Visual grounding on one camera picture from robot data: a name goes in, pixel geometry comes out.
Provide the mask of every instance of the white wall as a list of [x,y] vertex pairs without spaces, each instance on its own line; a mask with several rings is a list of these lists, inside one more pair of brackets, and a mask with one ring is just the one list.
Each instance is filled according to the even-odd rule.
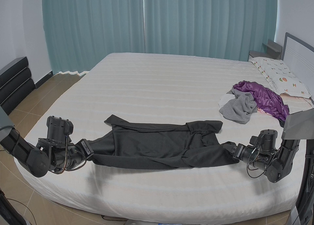
[[275,42],[284,46],[286,32],[314,46],[314,0],[278,0]]
[[41,0],[0,0],[0,69],[27,56],[34,82],[51,71]]

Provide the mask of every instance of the pillow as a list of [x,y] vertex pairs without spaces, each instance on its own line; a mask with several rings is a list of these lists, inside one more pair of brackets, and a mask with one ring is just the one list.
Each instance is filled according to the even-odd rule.
[[251,58],[249,61],[259,69],[278,95],[285,93],[296,97],[311,97],[306,85],[292,73],[282,60],[257,57]]

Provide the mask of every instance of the curtain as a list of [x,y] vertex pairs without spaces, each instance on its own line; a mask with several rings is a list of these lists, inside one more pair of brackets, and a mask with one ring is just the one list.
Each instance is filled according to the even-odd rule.
[[145,0],[146,52],[247,61],[276,21],[277,0]]
[[42,0],[53,73],[91,70],[112,52],[145,52],[143,0]]

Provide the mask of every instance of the bed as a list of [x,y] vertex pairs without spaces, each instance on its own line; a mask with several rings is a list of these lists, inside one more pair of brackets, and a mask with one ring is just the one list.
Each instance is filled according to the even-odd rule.
[[[94,140],[111,127],[115,114],[130,122],[185,124],[221,120],[220,143],[249,144],[252,135],[276,129],[277,119],[262,113],[237,124],[219,113],[220,97],[239,81],[270,85],[251,62],[164,54],[113,53],[66,91],[26,136],[36,144],[46,137],[50,115],[70,119],[71,139]],[[282,96],[290,113],[313,107],[310,99]],[[265,176],[251,179],[246,164],[175,170],[131,170],[88,162],[82,169],[35,178],[19,163],[24,178],[58,203],[107,216],[159,223],[219,225],[289,210],[299,192],[305,142],[300,142],[292,172],[276,184]]]

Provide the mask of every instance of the purple fabric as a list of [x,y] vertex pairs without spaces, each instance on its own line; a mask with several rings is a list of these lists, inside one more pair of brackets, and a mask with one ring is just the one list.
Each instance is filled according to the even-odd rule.
[[257,103],[257,107],[279,120],[286,121],[286,117],[289,115],[289,107],[272,90],[265,88],[257,82],[248,81],[239,82],[233,88],[243,92],[250,92]]

